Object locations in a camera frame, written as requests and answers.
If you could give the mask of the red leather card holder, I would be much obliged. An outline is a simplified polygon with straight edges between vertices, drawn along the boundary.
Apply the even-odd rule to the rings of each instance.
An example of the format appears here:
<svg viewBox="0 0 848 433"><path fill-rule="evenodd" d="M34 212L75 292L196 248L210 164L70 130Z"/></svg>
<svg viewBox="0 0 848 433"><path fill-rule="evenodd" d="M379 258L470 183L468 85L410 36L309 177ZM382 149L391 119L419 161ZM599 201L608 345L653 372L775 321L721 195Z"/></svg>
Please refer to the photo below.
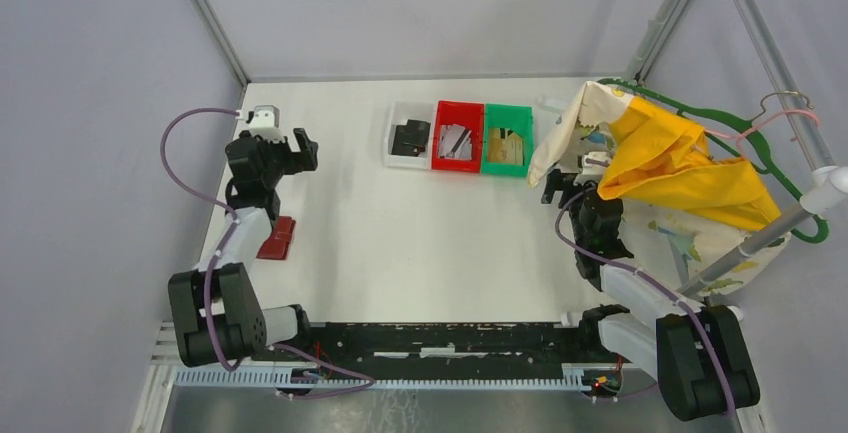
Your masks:
<svg viewBox="0 0 848 433"><path fill-rule="evenodd" d="M285 261L294 238L296 220L290 216L279 216L271 234L260 247L256 258Z"/></svg>

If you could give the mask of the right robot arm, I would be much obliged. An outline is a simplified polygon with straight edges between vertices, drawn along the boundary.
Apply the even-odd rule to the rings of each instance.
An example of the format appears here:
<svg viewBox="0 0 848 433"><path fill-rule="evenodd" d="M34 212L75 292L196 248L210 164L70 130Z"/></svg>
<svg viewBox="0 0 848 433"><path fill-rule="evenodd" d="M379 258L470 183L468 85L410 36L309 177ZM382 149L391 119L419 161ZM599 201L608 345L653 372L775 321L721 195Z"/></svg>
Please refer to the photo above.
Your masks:
<svg viewBox="0 0 848 433"><path fill-rule="evenodd" d="M740 327L728 306L684 297L634 265L619 237L624 207L603 200L592 180L552 169L541 201L559 195L554 232L571 247L577 272L615 304L582 314L580 353L602 361L614 353L656 382L681 421L732 414L761 400L761 388Z"/></svg>

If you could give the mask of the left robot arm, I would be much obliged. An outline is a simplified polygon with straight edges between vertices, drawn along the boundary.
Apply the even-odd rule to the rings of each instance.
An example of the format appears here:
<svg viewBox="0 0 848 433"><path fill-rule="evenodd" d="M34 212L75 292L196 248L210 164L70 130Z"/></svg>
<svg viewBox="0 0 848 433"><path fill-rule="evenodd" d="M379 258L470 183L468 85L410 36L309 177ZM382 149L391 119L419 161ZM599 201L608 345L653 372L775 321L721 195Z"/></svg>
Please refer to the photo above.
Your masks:
<svg viewBox="0 0 848 433"><path fill-rule="evenodd" d="M318 166L318 143L303 128L293 134L296 150L286 139L271 141L247 131L225 148L231 177L222 232L193 269L173 275L167 286L179 357L188 367L218 363L232 371L272 345L295 361L313 350L304 308L262 309L249 276L278 224L278 183Z"/></svg>

